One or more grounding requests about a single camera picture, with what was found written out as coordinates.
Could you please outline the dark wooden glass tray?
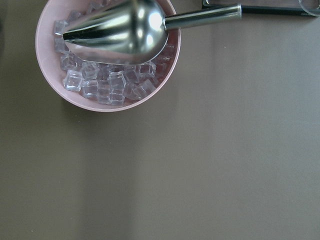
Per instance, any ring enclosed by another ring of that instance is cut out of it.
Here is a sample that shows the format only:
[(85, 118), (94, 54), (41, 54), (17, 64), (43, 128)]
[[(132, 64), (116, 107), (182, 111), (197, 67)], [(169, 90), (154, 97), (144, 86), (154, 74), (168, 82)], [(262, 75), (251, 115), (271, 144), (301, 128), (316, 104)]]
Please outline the dark wooden glass tray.
[(203, 0), (202, 7), (218, 7), (240, 4), (244, 14), (269, 14), (290, 16), (312, 16), (299, 5), (298, 0)]

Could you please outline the clear ice cube pile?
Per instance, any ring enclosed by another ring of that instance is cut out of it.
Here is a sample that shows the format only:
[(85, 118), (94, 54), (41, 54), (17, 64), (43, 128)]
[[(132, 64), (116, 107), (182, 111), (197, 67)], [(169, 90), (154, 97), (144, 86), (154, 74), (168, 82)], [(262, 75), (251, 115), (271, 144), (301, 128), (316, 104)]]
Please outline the clear ice cube pile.
[(62, 80), (64, 88), (85, 99), (110, 106), (123, 106), (125, 101), (140, 101), (153, 93), (160, 85), (175, 51), (175, 46), (167, 42), (154, 59), (142, 64), (121, 65), (84, 61), (69, 50), (63, 39), (66, 27), (85, 15), (119, 3), (104, 5), (92, 2), (85, 14), (72, 11), (66, 20), (56, 21), (54, 29), (54, 48), (61, 54), (60, 68), (66, 72)]

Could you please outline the pink bowl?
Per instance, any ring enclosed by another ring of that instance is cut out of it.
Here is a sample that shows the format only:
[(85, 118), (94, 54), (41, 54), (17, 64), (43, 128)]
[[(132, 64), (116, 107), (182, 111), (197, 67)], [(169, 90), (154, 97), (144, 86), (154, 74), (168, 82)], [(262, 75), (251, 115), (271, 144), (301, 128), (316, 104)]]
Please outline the pink bowl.
[(51, 88), (60, 95), (65, 102), (69, 102), (79, 108), (94, 112), (119, 112), (134, 108), (153, 97), (166, 84), (174, 71), (181, 47), (181, 31), (172, 30), (169, 32), (168, 44), (174, 45), (174, 52), (160, 84), (154, 92), (145, 98), (136, 101), (125, 101), (123, 106), (100, 104), (96, 101), (82, 97), (79, 93), (66, 90), (62, 80), (66, 72), (60, 68), (60, 55), (54, 48), (54, 24), (56, 20), (65, 20), (72, 10), (85, 12), (89, 7), (89, 0), (49, 0), (39, 18), (35, 34), (35, 51), (42, 74)]

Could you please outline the metal ice scoop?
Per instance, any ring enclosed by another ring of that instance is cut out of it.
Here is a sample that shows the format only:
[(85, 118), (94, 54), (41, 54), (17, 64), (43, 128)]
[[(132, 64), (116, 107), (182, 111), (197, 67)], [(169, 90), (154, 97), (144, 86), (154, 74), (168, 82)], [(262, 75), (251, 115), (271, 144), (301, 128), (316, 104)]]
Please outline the metal ice scoop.
[(239, 19), (240, 4), (166, 15), (155, 0), (125, 0), (80, 17), (62, 34), (83, 61), (116, 65), (146, 63), (165, 48), (171, 30)]

